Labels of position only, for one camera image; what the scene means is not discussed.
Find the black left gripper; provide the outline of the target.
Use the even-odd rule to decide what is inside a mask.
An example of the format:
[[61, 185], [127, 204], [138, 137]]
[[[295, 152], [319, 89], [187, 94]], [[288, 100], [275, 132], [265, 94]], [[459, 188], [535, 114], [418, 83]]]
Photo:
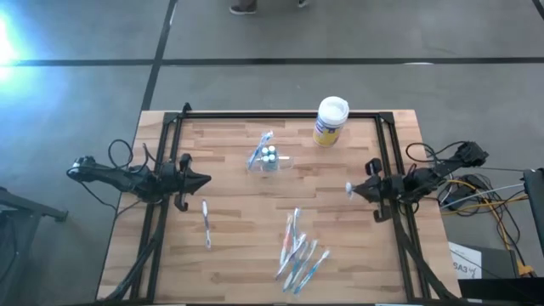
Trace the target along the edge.
[[[174, 161], [167, 161], [161, 166], [161, 191], [165, 195], [175, 194], [174, 206], [181, 212], [188, 210], [188, 203], [185, 201], [184, 179], [185, 170], [190, 169], [192, 157], [184, 153], [179, 161], [180, 169], [176, 168]], [[212, 177], [203, 173], [191, 173], [192, 192], [197, 192], [201, 187], [211, 181]]]

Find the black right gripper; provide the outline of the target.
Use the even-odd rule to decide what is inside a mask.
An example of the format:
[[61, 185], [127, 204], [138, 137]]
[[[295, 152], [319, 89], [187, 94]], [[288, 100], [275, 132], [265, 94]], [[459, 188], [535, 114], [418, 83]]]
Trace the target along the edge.
[[352, 186], [352, 191], [366, 199], [368, 202], [378, 204], [374, 211], [374, 220], [377, 223], [384, 222], [391, 218], [391, 209], [386, 206], [385, 200], [396, 200], [402, 193], [402, 176], [399, 174], [381, 178], [379, 173], [383, 170], [379, 158], [373, 158], [365, 165], [366, 172], [370, 175], [362, 184]]

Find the clear plastic pouch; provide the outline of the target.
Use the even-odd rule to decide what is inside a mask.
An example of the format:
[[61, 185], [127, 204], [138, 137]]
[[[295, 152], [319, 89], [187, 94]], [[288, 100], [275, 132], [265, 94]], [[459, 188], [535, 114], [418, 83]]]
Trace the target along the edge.
[[294, 164], [294, 158], [291, 156], [282, 155], [278, 151], [278, 147], [275, 146], [276, 153], [275, 156], [277, 158], [276, 164], [270, 164], [269, 162], [266, 164], [263, 164], [261, 162], [261, 158], [264, 156], [262, 153], [258, 156], [257, 160], [253, 163], [252, 168], [248, 170], [251, 173], [276, 173], [279, 171], [287, 170], [293, 167]]

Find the orange white toothbrush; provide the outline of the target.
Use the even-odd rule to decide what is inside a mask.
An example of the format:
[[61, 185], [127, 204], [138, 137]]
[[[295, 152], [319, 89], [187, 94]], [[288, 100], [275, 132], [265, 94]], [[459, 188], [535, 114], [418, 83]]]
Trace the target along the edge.
[[283, 241], [282, 241], [282, 248], [281, 248], [281, 252], [280, 252], [280, 265], [282, 265], [286, 260], [287, 247], [289, 245], [289, 241], [290, 241], [290, 238], [291, 238], [292, 220], [293, 220], [293, 216], [291, 214], [288, 214], [287, 215], [287, 220], [286, 220], [285, 235], [284, 235], [284, 238], [283, 238]]

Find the yellow white wipes canister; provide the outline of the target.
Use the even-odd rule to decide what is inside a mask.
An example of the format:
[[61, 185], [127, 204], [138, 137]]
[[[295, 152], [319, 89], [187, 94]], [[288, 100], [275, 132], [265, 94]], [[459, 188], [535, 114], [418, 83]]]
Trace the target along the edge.
[[340, 97], [324, 98], [319, 105], [314, 125], [314, 142], [323, 147], [333, 146], [339, 139], [349, 117], [349, 103]]

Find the white paper label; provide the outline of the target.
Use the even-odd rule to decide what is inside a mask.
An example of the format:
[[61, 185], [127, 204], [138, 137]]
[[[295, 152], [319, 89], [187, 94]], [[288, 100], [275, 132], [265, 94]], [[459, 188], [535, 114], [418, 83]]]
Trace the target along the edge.
[[458, 280], [482, 278], [482, 252], [454, 242], [449, 243], [450, 255]]

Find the black equipment box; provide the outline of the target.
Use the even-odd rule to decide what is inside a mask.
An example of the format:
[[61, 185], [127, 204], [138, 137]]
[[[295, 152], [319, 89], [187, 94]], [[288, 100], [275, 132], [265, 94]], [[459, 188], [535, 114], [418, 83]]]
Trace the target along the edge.
[[465, 247], [482, 252], [482, 278], [458, 280], [464, 298], [544, 306], [544, 276], [520, 276], [514, 251]]

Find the black side table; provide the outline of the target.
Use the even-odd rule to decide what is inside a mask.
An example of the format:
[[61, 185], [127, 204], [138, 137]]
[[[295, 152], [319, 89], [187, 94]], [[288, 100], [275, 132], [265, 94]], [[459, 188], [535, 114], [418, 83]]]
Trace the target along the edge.
[[14, 299], [41, 219], [65, 222], [67, 215], [0, 187], [0, 306]]

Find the black flat screen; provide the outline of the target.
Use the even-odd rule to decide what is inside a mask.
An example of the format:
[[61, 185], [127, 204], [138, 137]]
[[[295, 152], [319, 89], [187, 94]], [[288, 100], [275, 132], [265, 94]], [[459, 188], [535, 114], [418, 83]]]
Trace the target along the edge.
[[523, 181], [541, 252], [544, 255], [544, 167], [524, 170]]

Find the black aluminium table frame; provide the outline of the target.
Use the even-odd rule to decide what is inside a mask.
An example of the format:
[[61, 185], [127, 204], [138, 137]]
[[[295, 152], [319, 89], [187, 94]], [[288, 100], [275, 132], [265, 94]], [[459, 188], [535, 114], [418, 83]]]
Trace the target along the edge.
[[[411, 110], [355, 111], [331, 148], [312, 138], [316, 115], [310, 111], [212, 112], [145, 111], [139, 118], [134, 160], [143, 146], [159, 159], [188, 153], [192, 169], [212, 180], [188, 195], [188, 210], [174, 205], [147, 207], [129, 194], [110, 237], [96, 295], [111, 294], [133, 265], [145, 238], [158, 224], [165, 233], [156, 257], [127, 300], [140, 303], [403, 303], [422, 299], [413, 261], [398, 248], [395, 231], [417, 232], [420, 249], [439, 280], [460, 291], [439, 209], [422, 201], [416, 216], [395, 214], [377, 223], [374, 206], [349, 199], [344, 185], [365, 180], [365, 164], [382, 159], [386, 173], [406, 168], [402, 150], [420, 139]], [[263, 133], [267, 143], [294, 158], [293, 167], [276, 173], [251, 173], [247, 159]], [[202, 200], [207, 201], [212, 249], [206, 249]], [[282, 287], [295, 258], [279, 280], [287, 215], [300, 208], [298, 239], [318, 244], [293, 288]], [[295, 288], [329, 249], [303, 290]]]

